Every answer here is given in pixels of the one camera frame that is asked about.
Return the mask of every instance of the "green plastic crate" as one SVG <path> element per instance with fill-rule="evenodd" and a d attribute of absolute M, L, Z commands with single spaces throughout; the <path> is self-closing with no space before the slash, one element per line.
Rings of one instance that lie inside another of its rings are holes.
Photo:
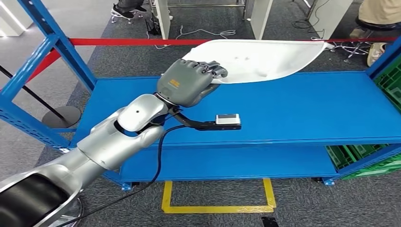
<path fill-rule="evenodd" d="M 375 79 L 376 85 L 401 112 L 401 57 Z"/>
<path fill-rule="evenodd" d="M 375 145 L 348 145 L 347 147 L 352 151 L 352 153 L 358 159 L 361 159 L 387 146 L 388 144 L 375 144 Z"/>
<path fill-rule="evenodd" d="M 401 169 L 401 154 L 390 157 L 384 161 L 365 168 L 367 171 L 382 169 Z"/>
<path fill-rule="evenodd" d="M 395 155 L 377 164 L 361 169 L 356 173 L 343 177 L 342 179 L 347 180 L 363 176 L 384 175 L 392 173 L 399 169 L 401 169 L 401 154 Z"/>
<path fill-rule="evenodd" d="M 380 169 L 380 170 L 373 170 L 373 171 L 359 170 L 356 173 L 353 173 L 353 174 L 343 177 L 342 180 L 349 180 L 349 179 L 359 178 L 359 177 L 364 177 L 364 176 L 380 176 L 380 175 L 392 173 L 397 170 L 398 169 Z"/>
<path fill-rule="evenodd" d="M 327 146 L 326 149 L 337 169 L 344 168 L 357 161 L 347 146 Z"/>

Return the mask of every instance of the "yellow floor tape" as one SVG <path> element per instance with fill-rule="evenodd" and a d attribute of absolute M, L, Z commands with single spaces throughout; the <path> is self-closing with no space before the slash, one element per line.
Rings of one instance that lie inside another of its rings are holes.
<path fill-rule="evenodd" d="M 266 194 L 266 206 L 180 206 L 172 207 L 171 194 L 173 191 L 173 182 L 166 181 L 164 184 L 162 210 L 166 214 L 210 214 L 210 213 L 271 213 L 276 207 L 273 187 L 269 178 L 263 179 L 263 185 Z"/>

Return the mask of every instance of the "blue metal frame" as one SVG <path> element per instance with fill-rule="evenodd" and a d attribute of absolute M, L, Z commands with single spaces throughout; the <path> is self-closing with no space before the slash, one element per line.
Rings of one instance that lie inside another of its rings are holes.
<path fill-rule="evenodd" d="M 18 2 L 43 32 L 45 40 L 0 92 L 0 119 L 12 124 L 28 135 L 35 137 L 46 145 L 63 150 L 68 147 L 70 141 L 62 137 L 59 133 L 73 132 L 75 129 L 50 129 L 13 104 L 12 99 L 52 48 L 55 48 L 60 53 L 62 58 L 76 73 L 78 79 L 89 92 L 92 92 L 95 88 L 97 79 L 93 76 L 72 43 L 40 0 L 18 0 Z M 371 68 L 366 70 L 366 74 L 370 76 L 370 78 L 377 77 L 399 56 L 401 56 L 401 38 L 397 39 L 392 46 L 387 48 L 384 55 L 373 64 Z M 335 179 L 349 175 L 361 168 L 377 163 L 400 152 L 401 144 L 394 144 L 383 148 L 360 161 L 338 170 L 340 175 L 325 177 L 325 184 L 332 185 Z M 128 183 L 121 180 L 121 176 L 118 173 L 108 171 L 105 173 L 104 177 L 120 185 L 123 190 L 129 190 L 131 188 Z"/>

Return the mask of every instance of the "power cord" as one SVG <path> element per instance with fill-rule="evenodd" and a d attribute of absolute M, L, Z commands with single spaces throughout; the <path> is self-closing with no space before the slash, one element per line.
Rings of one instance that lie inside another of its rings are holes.
<path fill-rule="evenodd" d="M 314 16 L 316 17 L 317 21 L 312 25 L 311 23 L 309 23 L 308 19 L 301 19 L 301 20 L 297 20 L 297 21 L 292 21 L 291 25 L 294 28 L 298 28 L 298 29 L 308 29 L 308 33 L 315 33 L 315 32 L 323 32 L 322 37 L 324 37 L 324 32 L 325 30 L 322 29 L 321 31 L 314 31 L 313 30 L 313 26 L 317 25 L 317 23 L 319 23 L 320 18 L 317 16 L 317 11 L 324 5 L 326 5 L 330 0 L 327 0 L 325 3 L 323 3 L 322 5 L 320 5 L 318 8 L 316 8 L 316 10 L 314 11 Z"/>
<path fill-rule="evenodd" d="M 63 227 L 63 226 L 66 226 L 66 225 L 68 225 L 68 224 L 71 224 L 71 223 L 73 223 L 73 222 L 76 222 L 76 221 L 78 221 L 78 220 L 81 220 L 81 219 L 83 219 L 83 218 L 86 218 L 87 216 L 92 215 L 92 214 L 94 214 L 94 213 L 96 213 L 96 212 L 99 212 L 99 211 L 101 211 L 101 210 L 104 210 L 104 209 L 106 209 L 106 208 L 108 208 L 108 207 L 110 207 L 110 206 L 112 206 L 112 205 L 114 205 L 114 204 L 116 204 L 116 203 L 118 203 L 118 202 L 120 202 L 120 201 L 122 201 L 122 200 L 128 198 L 128 197 L 131 197 L 131 196 L 133 196 L 133 195 L 135 195 L 135 194 L 138 194 L 139 192 L 141 192 L 141 191 L 147 189 L 149 186 L 151 186 L 151 184 L 153 184 L 153 183 L 156 181 L 156 179 L 159 177 L 160 171 L 161 171 L 161 169 L 162 169 L 162 146 L 163 146 L 163 140 L 164 140 L 164 138 L 166 137 L 166 135 L 167 135 L 169 132 L 174 131 L 174 130 L 176 130 L 176 129 L 185 128 L 185 127 L 186 127 L 185 125 L 178 125 L 178 126 L 169 128 L 169 129 L 167 129 L 167 130 L 163 133 L 163 135 L 160 137 L 159 145 L 158 145 L 158 147 L 157 147 L 157 171 L 156 171 L 155 176 L 153 177 L 153 179 L 152 179 L 149 183 L 147 183 L 143 188 L 139 189 L 139 190 L 136 191 L 136 192 L 132 192 L 132 193 L 130 193 L 130 194 L 128 194 L 128 195 L 124 195 L 124 196 L 122 196 L 121 198 L 119 198 L 119 199 L 117 199 L 117 200 L 114 200 L 114 201 L 112 201 L 112 202 L 110 202 L 110 203 L 108 203 L 108 204 L 106 204 L 106 205 L 104 205 L 104 206 L 102 206 L 102 207 L 99 207 L 99 208 L 97 208 L 97 209 L 95 209 L 95 210 L 93 210 L 93 211 L 91 211 L 91 212 L 89 212 L 89 213 L 87 213 L 87 214 L 85 214 L 85 215 L 79 217 L 79 218 L 75 218 L 75 219 L 73 219 L 73 220 L 67 221 L 67 222 L 65 222 L 65 223 L 63 223 L 63 224 L 61 224 L 61 225 L 56 226 L 56 227 Z"/>
<path fill-rule="evenodd" d="M 220 33 L 213 33 L 213 32 L 210 32 L 210 31 L 206 31 L 204 29 L 198 29 L 198 30 L 193 31 L 193 32 L 184 33 L 183 29 L 184 29 L 184 26 L 181 25 L 180 34 L 175 39 L 178 39 L 179 37 L 181 37 L 183 35 L 189 35 L 189 34 L 193 34 L 193 33 L 199 32 L 199 31 L 206 32 L 206 33 L 209 33 L 211 35 L 219 35 L 219 36 L 221 36 L 221 37 L 223 37 L 225 39 L 228 39 L 226 36 L 230 36 L 230 35 L 235 35 L 236 34 L 235 30 L 227 30 L 227 31 L 222 31 Z M 146 32 L 146 35 L 148 36 L 148 39 L 150 39 L 149 32 Z M 155 45 L 156 49 L 158 49 L 158 50 L 163 50 L 164 48 L 169 47 L 169 46 L 171 46 L 171 45 L 166 45 L 166 46 L 163 46 L 163 47 L 158 47 L 157 45 Z"/>

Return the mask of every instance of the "blue shelf board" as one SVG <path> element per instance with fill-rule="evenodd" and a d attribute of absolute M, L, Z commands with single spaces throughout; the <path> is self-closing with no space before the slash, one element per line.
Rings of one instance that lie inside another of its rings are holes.
<path fill-rule="evenodd" d="M 71 146 L 115 110 L 141 94 L 153 93 L 157 80 L 98 80 Z M 401 114 L 364 72 L 357 71 L 296 73 L 266 82 L 221 85 L 183 113 L 197 121 L 240 114 L 242 129 L 180 129 L 167 136 L 165 148 L 401 143 Z M 177 124 L 171 118 L 165 128 Z"/>
<path fill-rule="evenodd" d="M 120 169 L 124 182 L 150 181 L 157 151 L 141 150 Z M 339 175 L 324 147 L 169 149 L 162 153 L 158 181 L 334 177 Z"/>

